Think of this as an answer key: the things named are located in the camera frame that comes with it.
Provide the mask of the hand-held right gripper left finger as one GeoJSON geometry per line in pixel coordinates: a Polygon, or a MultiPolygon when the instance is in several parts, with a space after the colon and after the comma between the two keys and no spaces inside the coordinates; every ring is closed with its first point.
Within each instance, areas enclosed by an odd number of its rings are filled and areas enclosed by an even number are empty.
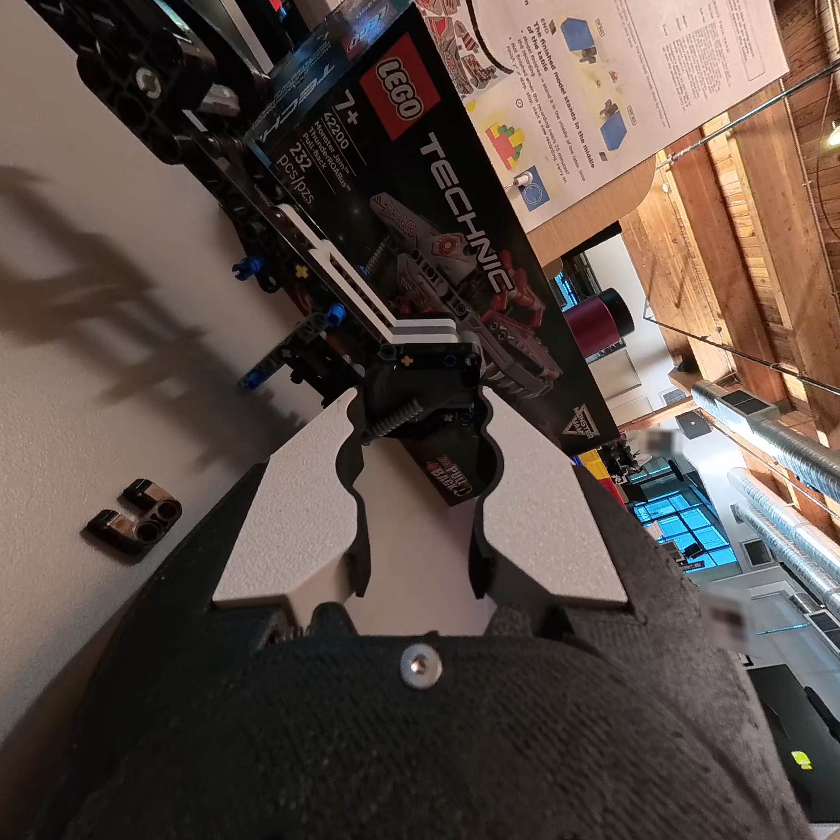
{"type": "Polygon", "coordinates": [[[364,406],[350,388],[270,458],[213,594],[216,606],[317,606],[362,597],[371,578],[364,500],[364,406]]]}

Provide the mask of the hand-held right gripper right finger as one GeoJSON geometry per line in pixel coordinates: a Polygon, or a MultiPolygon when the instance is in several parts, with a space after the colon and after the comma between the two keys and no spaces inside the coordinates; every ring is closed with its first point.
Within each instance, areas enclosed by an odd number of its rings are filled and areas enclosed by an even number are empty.
{"type": "Polygon", "coordinates": [[[490,477],[469,545],[476,598],[517,607],[531,625],[565,606],[628,606],[570,458],[491,389],[479,397],[490,477]]]}

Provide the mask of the partly built brick chassis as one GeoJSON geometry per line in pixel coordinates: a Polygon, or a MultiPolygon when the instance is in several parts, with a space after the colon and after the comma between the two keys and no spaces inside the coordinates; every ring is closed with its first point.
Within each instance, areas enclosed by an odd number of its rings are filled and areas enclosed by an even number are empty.
{"type": "Polygon", "coordinates": [[[286,365],[324,404],[358,387],[368,438],[470,424],[480,151],[414,5],[346,3],[271,74],[190,2],[61,9],[85,85],[217,201],[237,278],[303,315],[242,387],[286,365]]]}

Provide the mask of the blue lit window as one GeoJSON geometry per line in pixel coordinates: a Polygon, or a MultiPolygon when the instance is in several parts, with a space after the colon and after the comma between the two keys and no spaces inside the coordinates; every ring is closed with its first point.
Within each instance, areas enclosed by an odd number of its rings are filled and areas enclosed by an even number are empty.
{"type": "Polygon", "coordinates": [[[655,540],[677,549],[682,571],[693,574],[738,563],[717,513],[705,496],[692,489],[674,490],[652,500],[637,501],[630,510],[655,540]]]}

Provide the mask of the black angled connector brick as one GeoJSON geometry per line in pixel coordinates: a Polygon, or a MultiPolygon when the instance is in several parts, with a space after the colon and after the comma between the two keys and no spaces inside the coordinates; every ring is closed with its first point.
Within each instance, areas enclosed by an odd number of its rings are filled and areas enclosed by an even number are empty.
{"type": "Polygon", "coordinates": [[[142,559],[159,544],[183,513],[181,502],[149,479],[136,479],[123,489],[119,499],[130,512],[102,509],[80,534],[131,562],[142,559]]]}

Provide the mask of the maroon cylindrical bottle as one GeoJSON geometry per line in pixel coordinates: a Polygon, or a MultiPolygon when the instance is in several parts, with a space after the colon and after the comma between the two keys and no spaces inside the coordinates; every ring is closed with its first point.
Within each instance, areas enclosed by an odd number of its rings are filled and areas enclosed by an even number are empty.
{"type": "Polygon", "coordinates": [[[634,318],[625,300],[613,288],[567,308],[563,316],[586,359],[620,344],[635,331],[634,318]]]}

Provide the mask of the black toy set box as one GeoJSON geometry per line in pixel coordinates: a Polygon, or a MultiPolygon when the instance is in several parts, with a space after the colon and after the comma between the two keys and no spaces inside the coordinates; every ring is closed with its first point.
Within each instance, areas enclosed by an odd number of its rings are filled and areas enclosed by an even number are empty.
{"type": "Polygon", "coordinates": [[[362,441],[400,441],[451,506],[488,485],[496,393],[567,456],[620,434],[413,2],[342,2],[272,75],[246,136],[289,198],[280,221],[320,257],[290,258],[288,295],[326,350],[288,364],[325,403],[358,386],[362,441]]]}

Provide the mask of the thin metal ceiling pipe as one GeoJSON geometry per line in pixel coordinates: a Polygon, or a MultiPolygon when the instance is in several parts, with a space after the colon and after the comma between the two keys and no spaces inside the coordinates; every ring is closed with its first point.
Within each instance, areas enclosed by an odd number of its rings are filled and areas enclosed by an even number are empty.
{"type": "Polygon", "coordinates": [[[736,118],[735,120],[729,121],[721,126],[719,129],[710,132],[709,134],[705,134],[700,137],[697,142],[692,143],[691,145],[685,147],[678,152],[669,154],[665,161],[656,164],[655,170],[659,171],[666,167],[671,166],[672,164],[676,163],[678,160],[682,159],[684,156],[698,151],[703,146],[707,145],[712,140],[716,139],[717,137],[734,130],[736,127],[740,126],[741,124],[751,120],[751,118],[757,116],[759,113],[770,109],[773,105],[782,102],[783,100],[795,95],[796,93],[803,91],[804,89],[810,87],[812,84],[821,81],[824,78],[832,76],[835,72],[839,70],[839,59],[835,59],[831,63],[829,63],[825,68],[811,74],[806,79],[803,79],[799,83],[795,84],[790,88],[783,89],[780,93],[773,96],[768,101],[761,103],[760,105],[752,108],[751,110],[744,113],[742,116],[736,118]]]}

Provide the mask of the silver air duct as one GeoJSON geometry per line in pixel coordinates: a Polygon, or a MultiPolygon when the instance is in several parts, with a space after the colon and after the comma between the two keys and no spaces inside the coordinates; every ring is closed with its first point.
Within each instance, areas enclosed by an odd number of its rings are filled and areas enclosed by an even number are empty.
{"type": "Polygon", "coordinates": [[[728,472],[731,485],[743,501],[732,505],[736,519],[764,541],[775,559],[806,589],[838,616],[839,548],[796,509],[786,507],[776,494],[744,468],[728,472]]]}
{"type": "Polygon", "coordinates": [[[694,384],[691,394],[698,407],[731,431],[776,455],[779,461],[786,463],[797,459],[814,469],[838,471],[838,451],[783,425],[777,405],[742,387],[726,392],[705,380],[694,384]]]}

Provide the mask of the white wall poster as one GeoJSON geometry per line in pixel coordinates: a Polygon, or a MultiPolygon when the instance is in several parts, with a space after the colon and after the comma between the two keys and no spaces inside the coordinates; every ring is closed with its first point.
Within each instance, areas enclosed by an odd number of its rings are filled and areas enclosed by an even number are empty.
{"type": "Polygon", "coordinates": [[[788,71],[768,1],[415,5],[527,233],[788,71]]]}

